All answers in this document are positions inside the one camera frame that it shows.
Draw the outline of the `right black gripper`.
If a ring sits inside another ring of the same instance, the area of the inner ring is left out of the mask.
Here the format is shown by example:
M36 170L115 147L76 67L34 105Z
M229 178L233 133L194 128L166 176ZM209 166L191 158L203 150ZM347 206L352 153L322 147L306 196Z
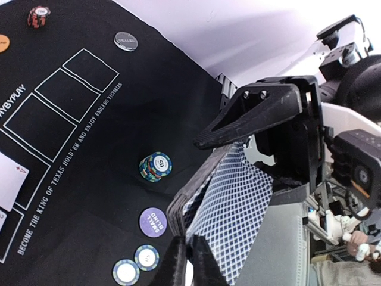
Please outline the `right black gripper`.
M376 117L368 103L380 103L376 81L380 56L372 55L347 69L335 94L328 99L341 107L351 107L367 117ZM272 205L300 203L325 180L324 143L332 144L323 124L321 89L314 77L285 77L277 83L253 83L239 88L218 116L193 140L194 146L207 150L231 144L255 134L259 151L273 155L273 167L257 166L274 176Z

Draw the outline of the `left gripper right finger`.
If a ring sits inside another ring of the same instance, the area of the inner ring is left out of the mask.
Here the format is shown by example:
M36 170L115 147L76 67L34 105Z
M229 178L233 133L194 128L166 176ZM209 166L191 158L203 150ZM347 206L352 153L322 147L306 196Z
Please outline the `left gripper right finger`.
M193 284L195 286L227 286L224 276L203 236L194 235L192 241Z

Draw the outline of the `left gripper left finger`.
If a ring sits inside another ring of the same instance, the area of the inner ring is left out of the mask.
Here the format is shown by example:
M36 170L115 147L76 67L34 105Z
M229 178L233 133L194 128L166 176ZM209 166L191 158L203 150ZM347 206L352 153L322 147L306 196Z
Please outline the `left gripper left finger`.
M157 285L185 285L186 264L185 237L175 236L157 272Z

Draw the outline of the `blue green fifty chip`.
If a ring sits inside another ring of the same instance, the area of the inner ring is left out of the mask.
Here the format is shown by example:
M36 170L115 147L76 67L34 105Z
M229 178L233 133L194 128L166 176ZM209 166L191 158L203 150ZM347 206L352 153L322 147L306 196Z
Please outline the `blue green fifty chip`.
M160 254L152 245L144 244L136 249L134 260L140 270L152 271L159 264Z

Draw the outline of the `purple small blind button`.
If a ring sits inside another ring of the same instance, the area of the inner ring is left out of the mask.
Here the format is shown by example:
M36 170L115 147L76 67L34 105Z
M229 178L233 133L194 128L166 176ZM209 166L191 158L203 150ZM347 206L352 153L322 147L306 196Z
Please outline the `purple small blind button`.
M139 227L147 237L158 238L167 229L166 215L159 208L149 207L140 214Z

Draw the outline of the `blue playing card deck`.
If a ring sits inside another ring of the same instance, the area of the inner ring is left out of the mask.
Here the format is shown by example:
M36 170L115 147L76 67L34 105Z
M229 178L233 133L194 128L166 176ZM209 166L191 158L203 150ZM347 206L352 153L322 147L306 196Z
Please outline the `blue playing card deck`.
M243 142L215 149L167 207L174 235L204 237L228 285L248 258L273 195L273 178L250 163Z

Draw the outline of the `green blue chip stack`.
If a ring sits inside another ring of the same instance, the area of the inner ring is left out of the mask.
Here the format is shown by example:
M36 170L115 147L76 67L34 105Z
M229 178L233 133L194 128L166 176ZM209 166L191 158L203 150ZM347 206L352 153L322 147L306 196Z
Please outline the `green blue chip stack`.
M148 155L139 163L140 175L149 182L159 182L171 173L172 168L170 157L161 151Z

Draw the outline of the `black round dealer button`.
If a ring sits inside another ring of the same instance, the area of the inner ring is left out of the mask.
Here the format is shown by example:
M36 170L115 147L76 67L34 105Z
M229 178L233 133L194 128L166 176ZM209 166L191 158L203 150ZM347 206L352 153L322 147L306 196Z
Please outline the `black round dealer button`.
M114 43L117 47L126 52L135 51L139 45L138 40L127 32L117 32L114 36Z

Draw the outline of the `red ace community card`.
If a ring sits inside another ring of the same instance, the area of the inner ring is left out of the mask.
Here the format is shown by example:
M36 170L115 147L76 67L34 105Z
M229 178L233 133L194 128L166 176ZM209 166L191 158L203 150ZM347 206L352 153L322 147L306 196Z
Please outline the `red ace community card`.
M29 170L1 153L1 208L10 212Z

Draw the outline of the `orange hundred chip stack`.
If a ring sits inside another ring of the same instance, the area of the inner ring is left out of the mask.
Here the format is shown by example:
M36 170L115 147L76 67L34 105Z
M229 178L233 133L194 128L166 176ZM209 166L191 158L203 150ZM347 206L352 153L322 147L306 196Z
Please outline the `orange hundred chip stack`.
M33 7L29 11L27 18L27 24L29 27L34 29L40 29L44 27L48 17L51 15L51 10L45 6Z

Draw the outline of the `orange big blind button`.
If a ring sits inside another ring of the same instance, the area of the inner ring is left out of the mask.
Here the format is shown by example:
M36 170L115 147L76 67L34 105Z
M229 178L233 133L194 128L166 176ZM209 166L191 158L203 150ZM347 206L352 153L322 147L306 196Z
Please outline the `orange big blind button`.
M6 35L0 34L0 53L5 52L10 46L10 39Z

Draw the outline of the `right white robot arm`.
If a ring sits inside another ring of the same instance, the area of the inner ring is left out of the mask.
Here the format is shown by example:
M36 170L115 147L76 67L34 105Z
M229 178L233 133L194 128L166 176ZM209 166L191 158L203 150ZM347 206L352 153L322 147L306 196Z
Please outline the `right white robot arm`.
M368 209L380 207L380 56L361 20L351 15L323 29L312 53L323 77L296 75L290 66L239 88L217 118L195 139L207 150L254 135L258 163L273 179L272 205L304 201L324 182L325 162L333 181Z

